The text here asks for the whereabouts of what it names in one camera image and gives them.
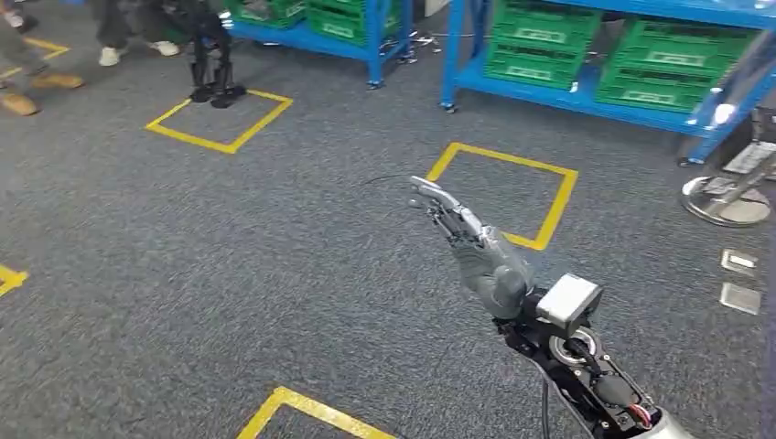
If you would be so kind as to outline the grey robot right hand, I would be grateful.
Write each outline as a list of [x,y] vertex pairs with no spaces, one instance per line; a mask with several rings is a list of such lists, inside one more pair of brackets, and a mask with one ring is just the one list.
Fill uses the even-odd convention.
[[426,213],[442,230],[458,262],[462,283],[492,316],[517,317],[524,297],[533,289],[529,263],[500,230],[440,185],[418,176],[408,181],[426,199]]

